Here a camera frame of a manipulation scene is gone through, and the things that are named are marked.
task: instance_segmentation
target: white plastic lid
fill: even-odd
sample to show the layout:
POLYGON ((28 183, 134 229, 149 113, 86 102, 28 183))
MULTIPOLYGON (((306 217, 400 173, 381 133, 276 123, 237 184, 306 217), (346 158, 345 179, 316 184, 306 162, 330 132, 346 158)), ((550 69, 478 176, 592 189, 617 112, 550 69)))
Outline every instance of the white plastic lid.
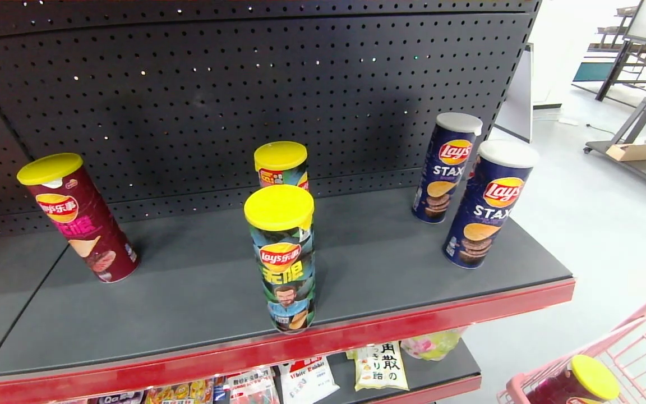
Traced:
POLYGON ((514 140, 486 140, 477 153, 487 161, 510 168, 533 168, 540 159, 535 149, 514 140))
POLYGON ((435 122, 438 126, 451 131, 474 133, 475 136, 480 136, 482 133, 482 121, 467 113, 443 112, 435 118, 435 122))

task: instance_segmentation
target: wall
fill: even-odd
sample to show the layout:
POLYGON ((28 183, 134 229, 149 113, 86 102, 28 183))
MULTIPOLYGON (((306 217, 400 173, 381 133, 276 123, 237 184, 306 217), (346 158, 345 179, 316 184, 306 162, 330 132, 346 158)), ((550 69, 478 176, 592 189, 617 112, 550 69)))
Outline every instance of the wall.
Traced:
POLYGON ((597 26, 614 24, 617 7, 636 0, 545 0, 529 42, 534 44, 533 105, 562 103, 597 26))

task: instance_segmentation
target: red potato chip can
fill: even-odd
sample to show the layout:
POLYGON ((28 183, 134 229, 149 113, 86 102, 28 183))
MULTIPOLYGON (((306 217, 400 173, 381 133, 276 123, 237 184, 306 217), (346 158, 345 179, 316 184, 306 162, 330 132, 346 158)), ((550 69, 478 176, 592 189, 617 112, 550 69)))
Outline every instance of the red potato chip can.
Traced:
POLYGON ((16 174, 101 282, 118 282, 140 259, 75 153, 33 161, 16 174))

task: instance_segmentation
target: cartoon man illustration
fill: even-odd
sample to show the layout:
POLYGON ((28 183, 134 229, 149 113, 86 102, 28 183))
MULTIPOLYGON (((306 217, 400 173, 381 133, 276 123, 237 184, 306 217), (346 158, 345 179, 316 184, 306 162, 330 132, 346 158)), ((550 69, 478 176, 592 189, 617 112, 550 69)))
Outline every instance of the cartoon man illustration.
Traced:
POLYGON ((290 317, 308 309, 307 300, 296 302, 296 288, 293 286, 279 286, 274 289, 274 294, 279 302, 269 302, 269 312, 277 322, 287 324, 290 317))

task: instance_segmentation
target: red shelf edge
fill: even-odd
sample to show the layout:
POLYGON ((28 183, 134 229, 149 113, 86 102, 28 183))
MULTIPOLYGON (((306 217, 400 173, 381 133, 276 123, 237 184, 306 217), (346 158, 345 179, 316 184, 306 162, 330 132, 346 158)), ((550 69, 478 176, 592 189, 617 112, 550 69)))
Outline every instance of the red shelf edge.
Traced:
POLYGON ((384 398, 375 401, 375 404, 429 404, 430 402, 436 402, 447 397, 476 391, 476 389, 480 389, 480 385, 482 385, 482 376, 472 376, 451 383, 440 384, 432 388, 420 389, 420 391, 384 398))
POLYGON ((368 343, 395 341, 543 309, 570 301, 574 287, 575 279, 564 279, 394 314, 321 325, 292 336, 275 334, 135 360, 2 376, 0 404, 41 404, 138 391, 261 365, 329 355, 368 343), (376 340, 370 340, 370 336, 375 336, 376 340))

